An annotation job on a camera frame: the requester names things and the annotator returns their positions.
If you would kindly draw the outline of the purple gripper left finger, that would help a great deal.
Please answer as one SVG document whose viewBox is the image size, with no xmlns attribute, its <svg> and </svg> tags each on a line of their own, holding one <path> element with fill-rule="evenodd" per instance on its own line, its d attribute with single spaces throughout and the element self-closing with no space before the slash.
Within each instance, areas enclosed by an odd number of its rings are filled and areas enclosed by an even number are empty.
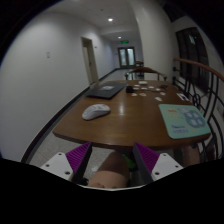
<svg viewBox="0 0 224 224">
<path fill-rule="evenodd" d="M 56 153 L 41 168 L 65 180 L 80 183 L 91 153 L 92 143 L 87 142 L 68 153 Z"/>
</svg>

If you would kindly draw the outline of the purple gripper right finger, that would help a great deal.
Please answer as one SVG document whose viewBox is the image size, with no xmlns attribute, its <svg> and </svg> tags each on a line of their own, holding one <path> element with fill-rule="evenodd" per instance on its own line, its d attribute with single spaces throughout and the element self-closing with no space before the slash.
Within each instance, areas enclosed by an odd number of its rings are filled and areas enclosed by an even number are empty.
<svg viewBox="0 0 224 224">
<path fill-rule="evenodd" d="M 135 143 L 133 154 L 145 184 L 152 183 L 182 169 L 167 153 L 158 154 L 152 149 Z"/>
</svg>

